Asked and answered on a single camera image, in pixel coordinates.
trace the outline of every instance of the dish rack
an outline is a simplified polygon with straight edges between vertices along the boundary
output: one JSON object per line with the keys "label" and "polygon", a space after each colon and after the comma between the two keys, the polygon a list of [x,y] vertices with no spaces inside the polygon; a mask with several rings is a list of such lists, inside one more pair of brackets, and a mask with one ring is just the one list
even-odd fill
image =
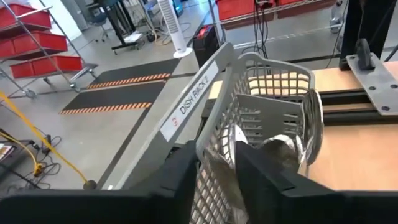
{"label": "dish rack", "polygon": [[[222,84],[215,85],[221,73]],[[190,223],[246,223],[234,174],[237,136],[243,134],[254,147],[280,135],[293,139],[300,165],[297,172],[307,175],[323,137],[322,103],[314,86],[315,76],[306,68],[266,60],[257,53],[234,58],[233,45],[225,43],[174,101],[120,181],[110,180],[103,189],[126,189],[155,172],[199,102],[214,87],[217,100],[196,141],[200,163]]]}
{"label": "dish rack", "polygon": [[[25,61],[11,65],[12,77],[4,69],[0,73],[7,77],[27,97],[34,98],[36,93],[28,88],[24,89],[15,80],[23,78],[43,78],[51,85],[50,76],[61,75],[76,92],[80,88],[76,85],[76,79],[86,73],[96,77],[93,64],[86,63],[79,51],[72,44],[66,33],[60,27],[43,1],[41,9],[34,9],[20,4],[7,4],[1,2],[4,7],[0,9],[0,60],[1,63],[7,60]],[[63,35],[50,33],[52,21],[59,27]],[[68,42],[74,51],[75,56],[56,55],[68,51]]]}

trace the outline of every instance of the wooden table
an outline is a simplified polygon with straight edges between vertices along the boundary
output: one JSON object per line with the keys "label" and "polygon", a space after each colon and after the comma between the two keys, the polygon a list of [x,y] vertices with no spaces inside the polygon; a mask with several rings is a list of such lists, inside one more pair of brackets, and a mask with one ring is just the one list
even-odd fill
{"label": "wooden table", "polygon": [[[398,62],[385,66],[398,79]],[[361,88],[351,71],[330,68],[313,72],[319,92]],[[209,98],[217,97],[221,84],[215,82]],[[324,110],[370,106],[327,106]],[[332,126],[324,130],[322,148],[310,166],[309,177],[335,190],[397,190],[397,173],[398,124]]]}

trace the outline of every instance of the dish rack label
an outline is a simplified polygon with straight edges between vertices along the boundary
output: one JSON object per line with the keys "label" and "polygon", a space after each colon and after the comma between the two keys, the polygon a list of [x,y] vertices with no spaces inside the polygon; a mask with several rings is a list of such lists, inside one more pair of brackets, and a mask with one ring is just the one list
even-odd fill
{"label": "dish rack label", "polygon": [[207,69],[205,74],[197,81],[190,92],[182,100],[176,110],[167,118],[160,128],[166,141],[169,141],[184,120],[188,117],[192,109],[199,103],[200,98],[209,88],[218,73],[217,63],[214,61]]}

